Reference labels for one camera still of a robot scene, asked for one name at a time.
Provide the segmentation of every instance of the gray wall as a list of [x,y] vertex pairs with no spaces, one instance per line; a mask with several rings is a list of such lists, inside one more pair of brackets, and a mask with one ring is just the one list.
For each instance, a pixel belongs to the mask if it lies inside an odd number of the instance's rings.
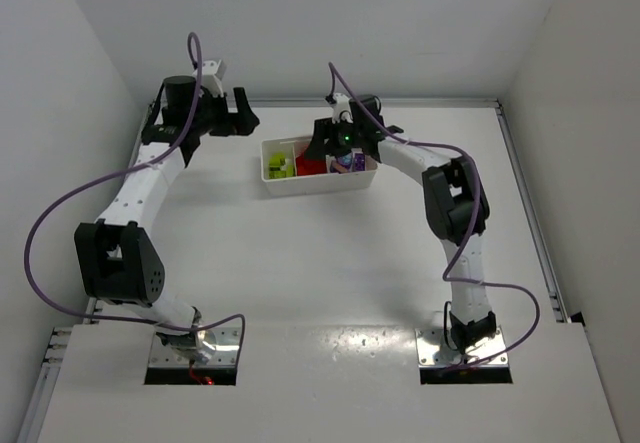
[[626,442],[640,441],[639,8],[556,0],[506,99],[561,286],[584,313]]
[[77,0],[138,101],[185,71],[186,34],[250,96],[326,94],[333,60],[382,96],[506,90],[552,0]]
[[[12,442],[51,328],[70,323],[27,285],[27,232],[62,192],[126,165],[141,109],[74,0],[0,0],[0,115],[0,442]],[[73,231],[114,189],[54,213],[36,241],[40,283],[76,309],[85,298]]]

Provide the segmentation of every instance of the plastic container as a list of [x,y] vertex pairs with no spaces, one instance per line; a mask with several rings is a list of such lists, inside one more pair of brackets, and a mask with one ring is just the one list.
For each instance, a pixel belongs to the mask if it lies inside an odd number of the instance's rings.
[[271,196],[311,195],[336,191],[361,190],[371,186],[376,176],[378,163],[365,156],[365,170],[352,173],[325,173],[321,175],[294,176],[292,178],[269,179],[269,158],[275,153],[284,153],[293,160],[309,146],[311,135],[279,140],[264,140],[261,145],[262,181]]

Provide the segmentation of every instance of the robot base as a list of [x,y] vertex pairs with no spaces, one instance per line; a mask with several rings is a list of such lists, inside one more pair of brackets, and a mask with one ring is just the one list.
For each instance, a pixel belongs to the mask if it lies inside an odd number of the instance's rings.
[[[209,377],[213,385],[236,384],[236,358],[240,343],[240,328],[213,328],[202,340],[200,356],[193,363],[193,375],[203,380]],[[163,346],[153,336],[145,385],[200,385],[190,375],[189,359],[180,356],[170,346]]]
[[[461,355],[446,345],[442,328],[416,330],[416,346],[422,385],[513,383],[509,370],[509,356],[506,353],[473,368],[451,368],[460,364]],[[484,338],[467,349],[467,362],[472,363],[504,349],[504,338],[501,329],[498,328],[493,337]]]

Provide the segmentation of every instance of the green object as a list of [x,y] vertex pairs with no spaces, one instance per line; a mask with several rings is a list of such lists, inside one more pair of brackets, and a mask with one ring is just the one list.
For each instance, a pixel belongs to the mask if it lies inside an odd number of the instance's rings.
[[291,178],[296,176],[295,168],[284,153],[276,153],[269,158],[269,179]]

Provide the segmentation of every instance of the red object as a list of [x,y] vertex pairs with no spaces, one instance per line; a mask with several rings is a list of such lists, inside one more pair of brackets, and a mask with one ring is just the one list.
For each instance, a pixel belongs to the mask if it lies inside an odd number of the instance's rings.
[[327,163],[307,160],[303,153],[296,158],[296,170],[296,176],[324,175],[327,172]]

